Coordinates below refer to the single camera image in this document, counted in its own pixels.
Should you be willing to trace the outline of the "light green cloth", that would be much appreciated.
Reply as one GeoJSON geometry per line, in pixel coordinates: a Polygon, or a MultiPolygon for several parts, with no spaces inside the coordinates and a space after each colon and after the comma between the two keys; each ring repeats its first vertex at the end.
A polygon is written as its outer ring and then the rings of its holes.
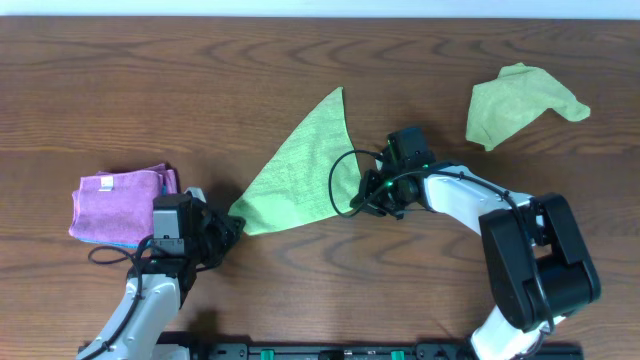
{"type": "Polygon", "coordinates": [[[569,122],[591,115],[590,107],[546,70],[505,66],[495,79],[472,88],[465,138],[492,151],[549,109],[569,122]]]}
{"type": "Polygon", "coordinates": [[[250,236],[280,232],[351,210],[361,175],[348,135],[343,89],[294,129],[229,210],[250,236]]]}

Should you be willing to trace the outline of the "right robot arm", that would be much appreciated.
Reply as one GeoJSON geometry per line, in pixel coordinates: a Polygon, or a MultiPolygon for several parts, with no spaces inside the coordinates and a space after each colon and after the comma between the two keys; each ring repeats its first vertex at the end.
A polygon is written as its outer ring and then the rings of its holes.
{"type": "Polygon", "coordinates": [[[496,305],[471,335],[471,356],[531,358],[558,323],[599,300],[600,279],[563,196],[511,192],[441,162],[369,170],[350,205],[355,213],[400,219],[414,203],[481,237],[496,305]]]}

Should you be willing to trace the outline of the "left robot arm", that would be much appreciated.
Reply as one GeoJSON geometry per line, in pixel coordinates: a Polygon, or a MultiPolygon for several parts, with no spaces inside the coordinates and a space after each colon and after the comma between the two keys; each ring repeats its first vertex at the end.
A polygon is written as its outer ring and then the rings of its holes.
{"type": "Polygon", "coordinates": [[[125,292],[78,359],[150,359],[166,326],[182,308],[200,272],[221,265],[239,241],[245,220],[189,194],[153,201],[153,234],[133,252],[111,245],[88,254],[95,265],[131,264],[125,292]]]}

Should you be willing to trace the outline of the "folded blue cloth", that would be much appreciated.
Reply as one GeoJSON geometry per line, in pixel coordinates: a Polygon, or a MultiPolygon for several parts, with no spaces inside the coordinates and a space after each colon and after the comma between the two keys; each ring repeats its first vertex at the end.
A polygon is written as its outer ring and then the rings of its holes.
{"type": "Polygon", "coordinates": [[[69,234],[80,241],[135,248],[153,233],[153,200],[160,190],[76,191],[69,234]]]}

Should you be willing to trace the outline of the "folded purple cloth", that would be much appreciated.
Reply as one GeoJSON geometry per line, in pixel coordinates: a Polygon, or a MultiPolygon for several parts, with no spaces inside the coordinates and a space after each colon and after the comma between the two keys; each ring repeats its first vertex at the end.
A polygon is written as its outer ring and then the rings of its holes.
{"type": "Polygon", "coordinates": [[[163,163],[84,176],[72,193],[69,235],[88,243],[135,248],[153,234],[153,200],[177,192],[176,173],[163,163]]]}

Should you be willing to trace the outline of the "crumpled light green cloth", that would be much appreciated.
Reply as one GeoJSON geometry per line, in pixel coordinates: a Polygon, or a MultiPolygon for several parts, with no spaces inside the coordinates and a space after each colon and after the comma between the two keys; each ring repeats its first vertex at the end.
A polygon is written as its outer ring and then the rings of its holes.
{"type": "Polygon", "coordinates": [[[546,70],[505,66],[495,79],[472,88],[465,138],[492,151],[549,109],[569,122],[591,115],[590,107],[546,70]]]}

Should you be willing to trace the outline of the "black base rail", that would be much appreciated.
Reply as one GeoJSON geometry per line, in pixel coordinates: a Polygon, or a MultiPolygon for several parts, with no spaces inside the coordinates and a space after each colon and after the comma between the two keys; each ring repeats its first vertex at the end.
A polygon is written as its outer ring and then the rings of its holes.
{"type": "Polygon", "coordinates": [[[473,360],[467,343],[430,341],[411,346],[202,343],[186,333],[163,333],[151,359],[191,360],[473,360]]]}

